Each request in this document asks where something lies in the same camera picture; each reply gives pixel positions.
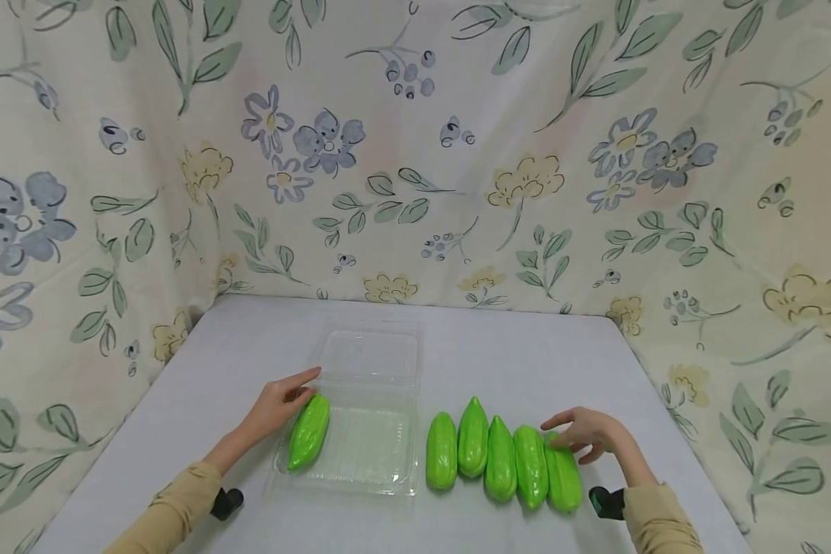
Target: fabric backdrop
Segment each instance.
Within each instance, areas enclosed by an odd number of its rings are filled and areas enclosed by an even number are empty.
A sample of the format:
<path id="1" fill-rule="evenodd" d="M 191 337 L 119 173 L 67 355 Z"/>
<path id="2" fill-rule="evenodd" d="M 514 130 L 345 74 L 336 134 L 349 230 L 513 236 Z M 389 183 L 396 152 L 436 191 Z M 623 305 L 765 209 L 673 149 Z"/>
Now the fabric backdrop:
<path id="1" fill-rule="evenodd" d="M 0 552 L 225 293 L 612 317 L 831 553 L 831 0 L 0 0 Z"/>

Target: human hand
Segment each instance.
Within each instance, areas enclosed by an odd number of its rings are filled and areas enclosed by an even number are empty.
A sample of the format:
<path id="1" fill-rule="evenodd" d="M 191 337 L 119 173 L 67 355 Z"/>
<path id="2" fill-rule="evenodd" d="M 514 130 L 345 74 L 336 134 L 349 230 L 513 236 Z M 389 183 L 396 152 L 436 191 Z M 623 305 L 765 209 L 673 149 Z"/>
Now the human hand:
<path id="1" fill-rule="evenodd" d="M 266 384 L 237 431 L 255 444 L 280 430 L 315 395 L 316 391 L 305 384 L 316 379 L 320 372 L 320 367 L 314 367 Z"/>
<path id="2" fill-rule="evenodd" d="M 542 430 L 549 431 L 567 423 L 572 425 L 551 441 L 550 445 L 552 449 L 569 447 L 573 454 L 590 446 L 589 453 L 579 459 L 581 466 L 594 462 L 604 452 L 615 452 L 619 437 L 627 434 L 625 426 L 612 415 L 581 407 L 567 409 L 566 412 L 554 415 L 542 424 Z"/>

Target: clear plastic container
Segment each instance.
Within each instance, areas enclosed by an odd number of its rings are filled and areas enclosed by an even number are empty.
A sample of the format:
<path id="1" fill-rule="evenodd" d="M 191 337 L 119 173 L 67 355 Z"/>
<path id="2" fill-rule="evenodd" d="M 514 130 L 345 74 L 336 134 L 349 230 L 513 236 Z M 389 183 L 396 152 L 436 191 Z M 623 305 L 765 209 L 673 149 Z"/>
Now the clear plastic container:
<path id="1" fill-rule="evenodd" d="M 287 470 L 287 425 L 270 486 L 321 486 L 414 496 L 418 476 L 420 323 L 328 319 L 309 357 L 323 367 L 312 384 L 329 399 L 329 427 L 310 467 Z"/>

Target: white table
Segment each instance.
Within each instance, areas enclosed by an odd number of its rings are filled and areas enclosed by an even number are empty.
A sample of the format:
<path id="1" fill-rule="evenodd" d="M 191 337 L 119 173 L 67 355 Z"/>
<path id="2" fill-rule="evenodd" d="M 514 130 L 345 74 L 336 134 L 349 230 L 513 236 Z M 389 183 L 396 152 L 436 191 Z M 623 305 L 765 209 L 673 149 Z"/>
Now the white table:
<path id="1" fill-rule="evenodd" d="M 678 492 L 708 553 L 750 553 L 609 320 L 253 296 L 223 297 L 203 316 L 33 552 L 101 552 L 239 422 L 265 381 L 303 368 L 330 314 L 422 322 L 422 437 L 439 410 L 458 420 L 472 395 L 512 431 L 574 405 L 604 410 L 630 427 L 657 476 Z M 277 489 L 264 496 L 273 448 L 253 449 L 225 478 L 226 489 L 244 491 L 241 511 L 226 523 L 202 521 L 178 552 L 633 552 L 625 524 L 598 519 L 586 500 L 565 518 L 547 505 L 531 513 L 516 501 L 497 506 L 480 482 L 459 479 L 438 496 L 423 467 L 415 498 L 403 502 Z M 581 474 L 586 491 L 624 485 L 612 456 Z"/>

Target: sleeve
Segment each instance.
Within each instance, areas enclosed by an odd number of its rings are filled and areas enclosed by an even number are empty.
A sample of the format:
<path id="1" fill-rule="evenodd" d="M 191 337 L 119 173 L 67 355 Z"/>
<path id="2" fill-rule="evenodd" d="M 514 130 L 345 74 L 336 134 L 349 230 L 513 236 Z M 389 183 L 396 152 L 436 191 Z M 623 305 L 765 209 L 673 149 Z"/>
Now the sleeve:
<path id="1" fill-rule="evenodd" d="M 190 534 L 196 520 L 212 509 L 222 475 L 206 462 L 195 462 L 154 496 L 151 505 L 105 554 L 167 554 Z"/>
<path id="2" fill-rule="evenodd" d="M 667 484 L 625 489 L 625 523 L 638 554 L 705 552 Z"/>

